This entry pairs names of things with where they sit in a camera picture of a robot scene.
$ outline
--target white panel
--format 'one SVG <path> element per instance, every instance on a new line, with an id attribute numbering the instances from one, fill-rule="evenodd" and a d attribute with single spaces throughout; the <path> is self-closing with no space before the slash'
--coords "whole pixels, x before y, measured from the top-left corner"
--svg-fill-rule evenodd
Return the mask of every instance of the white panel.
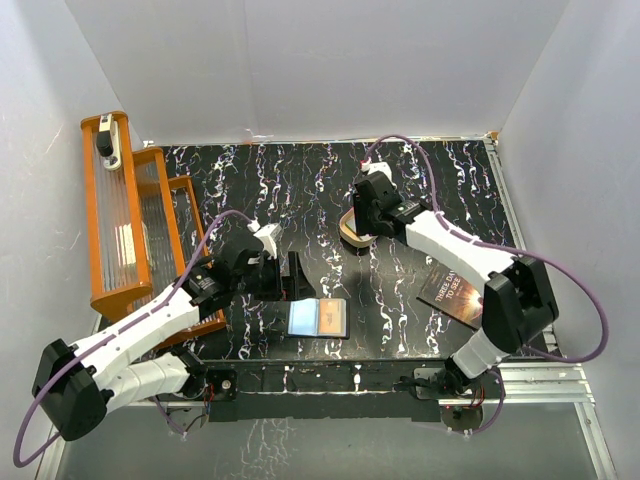
<path id="1" fill-rule="evenodd" d="M 158 144 L 499 129 L 566 0 L 67 0 Z"/>
<path id="2" fill-rule="evenodd" d="M 62 0 L 0 2 L 0 414 L 3 478 L 42 349 L 91 331 L 80 120 L 121 106 Z M 39 412 L 23 458 L 49 423 Z"/>
<path id="3" fill-rule="evenodd" d="M 640 4 L 574 1 L 500 136 L 528 246 L 570 265 L 611 317 L 608 349 L 586 364 L 620 478 L 638 477 Z M 593 308 L 556 279 L 567 353 L 597 342 Z"/>
<path id="4" fill-rule="evenodd" d="M 251 139 L 242 1 L 66 2 L 143 139 Z"/>
<path id="5" fill-rule="evenodd" d="M 500 129 L 566 3 L 246 0 L 260 134 Z"/>

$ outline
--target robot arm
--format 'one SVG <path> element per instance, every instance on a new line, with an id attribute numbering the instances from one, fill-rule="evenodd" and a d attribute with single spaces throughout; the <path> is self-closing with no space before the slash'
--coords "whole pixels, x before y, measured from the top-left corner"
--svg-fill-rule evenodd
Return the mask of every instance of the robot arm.
<path id="1" fill-rule="evenodd" d="M 65 440 L 86 435 L 107 413 L 136 400 L 161 393 L 197 395 L 204 384 L 204 369 L 188 351 L 132 363 L 171 335 L 229 306 L 235 295 L 249 293 L 266 301 L 315 296 L 296 252 L 288 254 L 290 275 L 280 276 L 276 243 L 282 229 L 277 225 L 259 228 L 255 223 L 250 229 L 254 235 L 236 237 L 219 255 L 201 259 L 177 290 L 170 285 L 120 322 L 71 346 L 56 340 L 44 349 L 34 396 L 65 365 L 85 355 L 42 401 Z M 96 349 L 101 343 L 104 346 Z"/>
<path id="2" fill-rule="evenodd" d="M 397 238 L 483 292 L 482 327 L 433 379 L 439 389 L 460 394 L 558 318 L 549 277 L 539 260 L 475 245 L 477 237 L 438 218 L 442 212 L 430 211 L 421 200 L 403 199 L 390 176 L 390 169 L 376 169 L 354 183 L 356 233 Z"/>

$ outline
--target black table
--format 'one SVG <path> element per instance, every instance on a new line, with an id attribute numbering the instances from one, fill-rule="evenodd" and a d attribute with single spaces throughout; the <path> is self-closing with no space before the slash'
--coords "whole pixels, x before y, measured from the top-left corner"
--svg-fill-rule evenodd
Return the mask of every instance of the black table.
<path id="1" fill-rule="evenodd" d="M 485 144 L 426 141 L 446 217 L 482 240 L 513 245 Z M 384 360 L 446 358 L 473 333 L 417 300 L 427 256 L 385 238 L 357 254 L 341 241 L 338 222 L 350 208 L 350 185 L 365 143 L 307 143 L 165 147 L 169 176 L 190 175 L 204 225 L 229 208 L 284 227 L 281 252 L 300 252 L 308 279 L 322 297 L 349 299 L 348 340 L 285 336 L 284 305 L 242 297 L 227 309 L 228 328 L 194 341 L 201 360 Z M 423 160 L 404 142 L 377 151 L 406 196 L 429 200 Z M 186 243 L 193 225 L 179 216 Z M 215 251 L 233 241 L 234 221 L 219 228 Z M 543 342 L 536 342 L 538 347 Z"/>

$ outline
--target purple cable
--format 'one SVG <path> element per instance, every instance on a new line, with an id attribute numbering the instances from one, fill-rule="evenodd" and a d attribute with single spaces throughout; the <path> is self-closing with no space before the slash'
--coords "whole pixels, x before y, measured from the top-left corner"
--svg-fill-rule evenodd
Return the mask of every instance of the purple cable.
<path id="1" fill-rule="evenodd" d="M 209 228 L 207 229 L 206 233 L 202 237 L 202 240 L 200 240 L 200 243 L 198 244 L 198 248 L 196 248 L 196 251 L 193 253 L 193 256 L 191 257 L 191 260 L 189 260 L 189 264 L 187 265 L 187 268 L 185 269 L 183 274 L 180 276 L 178 281 L 173 286 L 173 290 L 171 290 L 169 295 L 167 295 L 167 298 L 165 298 L 162 302 L 160 302 L 160 304 L 158 306 L 154 307 L 151 310 L 151 313 L 155 313 L 158 310 L 160 310 L 161 308 L 163 308 L 163 307 L 165 307 L 166 305 L 169 304 L 169 302 L 171 301 L 173 296 L 176 294 L 178 289 L 180 287 L 182 287 L 182 285 L 184 284 L 184 282 L 185 282 L 185 280 L 187 278 L 187 275 L 189 274 L 189 272 L 193 268 L 193 265 L 198 260 L 198 257 L 200 256 L 200 253 L 202 252 L 202 249 L 204 248 L 204 245 L 205 245 L 207 239 L 211 235 L 211 232 L 213 232 L 213 229 L 225 217 L 228 217 L 229 215 L 238 215 L 238 216 L 242 217 L 247 223 L 251 223 L 251 219 L 249 217 L 247 217 L 244 213 L 242 213 L 242 212 L 240 212 L 238 210 L 227 210 L 226 212 L 222 212 L 216 218 L 214 218 L 213 222 L 211 223 L 211 225 L 209 225 Z M 135 320 L 131 321 L 130 323 L 128 323 L 127 325 L 125 325 L 124 327 L 119 329 L 118 333 L 126 332 L 127 330 L 129 330 L 130 328 L 134 327 L 135 325 L 140 323 L 142 320 L 147 318 L 149 315 L 150 315 L 150 313 L 143 313 L 138 318 L 136 318 Z M 73 360 L 71 360 L 69 363 L 67 363 L 64 367 L 62 367 L 60 369 L 60 371 L 58 371 L 58 373 L 56 373 L 53 377 L 51 377 L 51 379 L 38 392 L 36 397 L 33 399 L 33 402 L 29 406 L 29 409 L 27 410 L 27 413 L 25 414 L 24 419 L 22 420 L 22 423 L 20 424 L 20 428 L 18 429 L 18 435 L 16 436 L 16 443 L 13 446 L 13 464 L 16 467 L 22 468 L 22 467 L 26 467 L 27 465 L 29 465 L 36 458 L 38 458 L 38 456 L 41 455 L 53 442 L 55 442 L 60 437 L 60 432 L 55 433 L 51 438 L 49 438 L 44 443 L 44 445 L 42 445 L 40 448 L 38 448 L 35 451 L 35 453 L 32 454 L 29 458 L 27 458 L 26 460 L 22 460 L 20 458 L 20 450 L 22 449 L 22 442 L 24 441 L 24 435 L 25 435 L 25 433 L 27 431 L 27 427 L 29 426 L 29 423 L 31 422 L 31 418 L 33 417 L 33 414 L 35 413 L 35 411 L 38 408 L 38 406 L 42 403 L 42 400 L 47 395 L 47 393 L 49 393 L 51 388 L 69 370 L 71 370 L 73 367 L 78 365 L 82 360 L 87 358 L 89 355 L 94 353 L 96 350 L 98 350 L 99 348 L 105 346 L 107 343 L 109 343 L 114 338 L 116 338 L 115 335 L 113 335 L 113 334 L 109 335 L 109 336 L 101 339 L 98 343 L 96 343 L 93 347 L 89 348 L 86 352 L 84 352 L 81 355 L 75 357 Z"/>
<path id="2" fill-rule="evenodd" d="M 422 156 L 423 160 L 427 164 L 427 170 L 429 171 L 429 180 L 431 181 L 431 202 L 432 202 L 432 205 L 433 205 L 433 211 L 435 213 L 442 212 L 442 210 L 440 209 L 440 206 L 438 205 L 438 201 L 436 199 L 436 182 L 435 182 L 435 177 L 433 175 L 433 170 L 431 168 L 431 162 L 429 161 L 429 156 L 427 155 L 427 152 L 425 152 L 425 150 L 416 141 L 410 139 L 409 137 L 405 137 L 404 135 L 395 135 L 395 134 L 385 135 L 383 137 L 380 137 L 378 140 L 376 140 L 375 142 L 373 142 L 369 146 L 369 148 L 367 149 L 367 152 L 365 153 L 365 160 L 371 160 L 371 156 L 373 155 L 373 152 L 375 151 L 375 149 L 384 140 L 387 140 L 389 138 L 397 138 L 397 139 L 403 140 L 404 142 L 408 143 L 413 148 L 418 150 L 418 152 Z M 459 238 L 460 240 L 463 240 L 465 242 L 472 242 L 472 241 L 476 240 L 475 238 L 472 238 L 472 237 L 470 237 L 468 235 L 464 235 L 463 233 L 460 233 L 457 230 L 451 229 L 449 224 L 447 223 L 447 221 L 444 219 L 444 214 L 436 215 L 436 218 L 438 219 L 438 222 L 440 223 L 442 228 L 447 230 L 454 237 Z M 503 246 L 503 245 L 494 245 L 492 243 L 486 243 L 486 242 L 481 242 L 481 241 L 475 241 L 475 244 L 480 246 L 480 247 L 483 247 L 483 248 L 490 248 L 492 250 L 501 250 L 503 252 L 508 252 L 508 253 L 511 253 L 511 254 L 514 254 L 514 255 L 524 255 L 526 257 L 535 258 L 535 259 L 540 260 L 540 261 L 542 261 L 542 262 L 544 262 L 544 263 L 546 263 L 548 265 L 551 265 L 556 270 L 562 272 L 564 275 L 566 275 L 568 278 L 570 278 L 578 287 L 580 287 L 580 289 L 587 295 L 587 297 L 589 297 L 589 300 L 591 300 L 591 302 L 593 303 L 593 306 L 596 308 L 596 311 L 598 312 L 598 315 L 600 316 L 600 323 L 602 325 L 602 336 L 600 338 L 600 343 L 598 344 L 598 346 L 596 347 L 596 349 L 593 352 L 591 352 L 591 353 L 589 353 L 589 354 L 587 354 L 587 355 L 585 355 L 583 357 L 556 357 L 555 355 L 551 355 L 549 353 L 542 352 L 540 350 L 537 350 L 537 349 L 535 349 L 533 347 L 529 347 L 529 346 L 524 346 L 523 350 L 526 350 L 526 351 L 528 351 L 530 353 L 533 353 L 533 354 L 538 355 L 540 357 L 546 358 L 548 360 L 553 360 L 553 361 L 561 362 L 561 363 L 584 363 L 584 362 L 588 362 L 589 360 L 593 360 L 594 358 L 599 356 L 604 351 L 605 347 L 607 346 L 607 342 L 609 341 L 609 320 L 607 318 L 607 314 L 604 311 L 604 307 L 602 306 L 602 303 L 600 302 L 600 300 L 598 300 L 598 298 L 596 297 L 596 295 L 593 292 L 593 290 L 591 290 L 591 288 L 589 288 L 587 285 L 585 285 L 584 282 L 582 282 L 582 280 L 577 278 L 566 267 L 558 264 L 554 260 L 546 258 L 543 255 L 540 255 L 540 254 L 537 254 L 537 253 L 532 253 L 532 252 L 529 252 L 527 250 L 521 250 L 519 248 L 506 247 L 506 246 Z"/>
<path id="3" fill-rule="evenodd" d="M 171 428 L 173 428 L 176 431 L 176 433 L 179 433 L 184 437 L 187 434 L 187 431 L 173 421 L 173 418 L 171 418 L 169 414 L 166 412 L 166 410 L 162 408 L 162 404 L 160 403 L 160 400 L 158 400 L 158 397 L 153 397 L 152 400 L 156 404 L 156 407 L 158 407 L 158 410 L 160 410 L 160 414 L 164 417 L 164 419 L 171 426 Z"/>

